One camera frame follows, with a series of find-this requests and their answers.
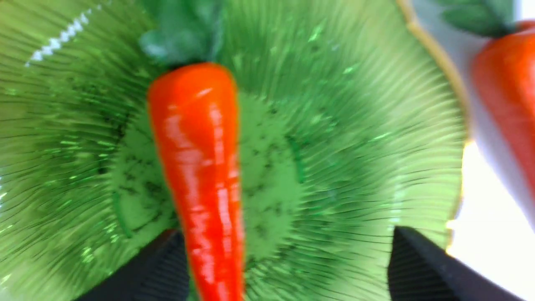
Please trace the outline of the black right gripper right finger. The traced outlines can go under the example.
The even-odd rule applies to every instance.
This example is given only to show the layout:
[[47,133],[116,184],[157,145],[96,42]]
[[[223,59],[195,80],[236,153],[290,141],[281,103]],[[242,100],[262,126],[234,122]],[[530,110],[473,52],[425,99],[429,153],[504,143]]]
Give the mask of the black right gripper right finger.
[[387,282],[393,301],[518,301],[413,227],[393,231]]

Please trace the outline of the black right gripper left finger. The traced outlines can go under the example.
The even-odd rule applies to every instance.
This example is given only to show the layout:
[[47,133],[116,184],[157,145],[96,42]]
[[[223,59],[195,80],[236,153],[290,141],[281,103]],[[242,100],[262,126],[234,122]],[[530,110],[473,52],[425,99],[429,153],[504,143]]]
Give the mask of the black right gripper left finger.
[[185,301],[189,295],[185,241],[166,230],[79,301]]

